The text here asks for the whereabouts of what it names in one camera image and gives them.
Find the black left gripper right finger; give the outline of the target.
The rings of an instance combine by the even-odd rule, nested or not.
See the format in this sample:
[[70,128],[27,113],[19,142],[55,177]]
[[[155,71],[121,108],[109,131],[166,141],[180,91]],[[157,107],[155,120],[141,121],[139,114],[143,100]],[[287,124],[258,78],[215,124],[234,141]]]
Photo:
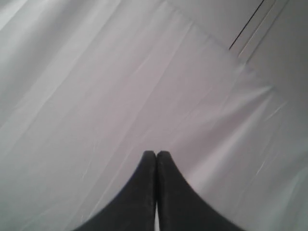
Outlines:
[[171,154],[157,154],[157,205],[161,231],[241,231],[188,184]]

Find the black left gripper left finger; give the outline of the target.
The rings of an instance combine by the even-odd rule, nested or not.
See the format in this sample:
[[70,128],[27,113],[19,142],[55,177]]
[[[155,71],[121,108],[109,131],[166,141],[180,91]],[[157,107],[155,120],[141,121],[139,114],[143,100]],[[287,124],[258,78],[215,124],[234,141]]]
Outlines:
[[156,210],[156,155],[145,151],[129,181],[78,231],[153,231]]

